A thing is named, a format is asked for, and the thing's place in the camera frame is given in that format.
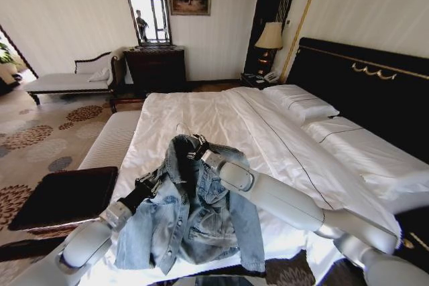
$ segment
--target mirror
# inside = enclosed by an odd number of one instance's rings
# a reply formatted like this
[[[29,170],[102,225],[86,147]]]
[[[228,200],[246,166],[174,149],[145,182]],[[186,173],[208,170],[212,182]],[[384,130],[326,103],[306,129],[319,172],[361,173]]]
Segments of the mirror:
[[[167,0],[128,0],[139,45],[171,44]]]

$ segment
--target denim jacket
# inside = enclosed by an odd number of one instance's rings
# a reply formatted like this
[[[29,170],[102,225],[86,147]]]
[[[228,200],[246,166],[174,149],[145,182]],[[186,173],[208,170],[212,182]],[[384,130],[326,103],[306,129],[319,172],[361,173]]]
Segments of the denim jacket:
[[[201,160],[186,156],[198,140],[174,137],[161,166],[147,177],[158,177],[154,199],[140,204],[119,234],[116,266],[120,269],[159,267],[164,274],[177,257],[202,264],[240,251],[249,271],[265,271],[261,227],[256,207],[225,189],[221,179]],[[248,164],[240,151],[209,144],[230,161]]]

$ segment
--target white pillow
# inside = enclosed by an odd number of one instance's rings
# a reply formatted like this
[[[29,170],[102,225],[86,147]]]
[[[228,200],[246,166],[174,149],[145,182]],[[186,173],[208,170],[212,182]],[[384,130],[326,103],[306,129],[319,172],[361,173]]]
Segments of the white pillow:
[[[429,165],[343,117],[302,127],[384,200],[429,191]]]
[[[108,80],[110,75],[110,69],[104,67],[102,70],[95,72],[89,79],[88,82],[98,82],[100,80]]]
[[[338,115],[330,104],[296,85],[277,85],[263,90],[298,126]]]

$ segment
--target lampshade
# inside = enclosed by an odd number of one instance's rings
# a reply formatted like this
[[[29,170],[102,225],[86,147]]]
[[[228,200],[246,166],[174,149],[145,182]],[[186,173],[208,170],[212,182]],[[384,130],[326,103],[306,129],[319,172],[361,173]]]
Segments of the lampshade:
[[[255,46],[267,49],[282,48],[282,23],[266,23]]]

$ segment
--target black headboard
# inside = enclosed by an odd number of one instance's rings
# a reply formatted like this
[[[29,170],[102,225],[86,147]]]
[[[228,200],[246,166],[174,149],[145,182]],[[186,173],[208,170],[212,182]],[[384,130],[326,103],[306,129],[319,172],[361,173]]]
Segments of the black headboard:
[[[287,83],[429,163],[429,59],[301,38]]]

